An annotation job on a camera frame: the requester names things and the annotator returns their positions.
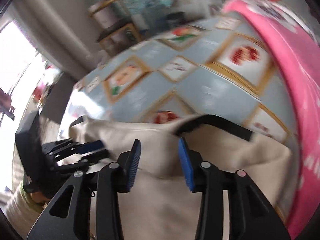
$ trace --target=silver screw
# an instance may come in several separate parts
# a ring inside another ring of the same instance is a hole
[[[209,168],[211,164],[209,162],[201,162],[201,167],[203,168]]]
[[[76,178],[79,178],[83,175],[83,172],[82,171],[76,171],[73,176],[75,176]]]
[[[109,164],[109,168],[110,168],[110,169],[116,169],[116,168],[118,168],[118,167],[119,167],[119,163],[114,162],[114,163],[110,163],[110,164]]]
[[[239,170],[239,171],[237,171],[237,175],[240,177],[245,177],[247,175],[247,173],[244,170]]]

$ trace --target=pink blanket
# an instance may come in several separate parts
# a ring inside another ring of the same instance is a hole
[[[287,223],[294,239],[320,202],[320,48],[292,19],[257,0],[228,0],[263,38],[278,63],[298,121],[302,165],[300,185]]]

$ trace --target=pink fabric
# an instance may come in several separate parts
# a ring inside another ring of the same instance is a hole
[[[224,12],[237,11],[257,30],[278,62],[298,121],[302,165],[300,185],[287,223],[294,239],[320,202],[320,48],[300,27],[295,32],[248,9],[247,0],[228,0]]]

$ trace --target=blue rubber tip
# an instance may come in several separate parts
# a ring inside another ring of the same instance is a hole
[[[134,141],[131,151],[134,151],[134,152],[133,153],[131,152],[133,154],[133,158],[132,158],[132,162],[128,172],[128,183],[127,183],[128,191],[130,191],[130,189],[133,187],[134,180],[137,174],[138,165],[139,165],[139,160],[141,155],[141,143],[139,140]]]
[[[179,139],[178,153],[179,153],[181,168],[184,174],[184,178],[186,180],[186,184],[190,189],[190,191],[193,191],[195,187],[195,183],[193,180],[193,169],[192,169],[192,165],[191,165],[187,148],[184,144],[183,138]]]

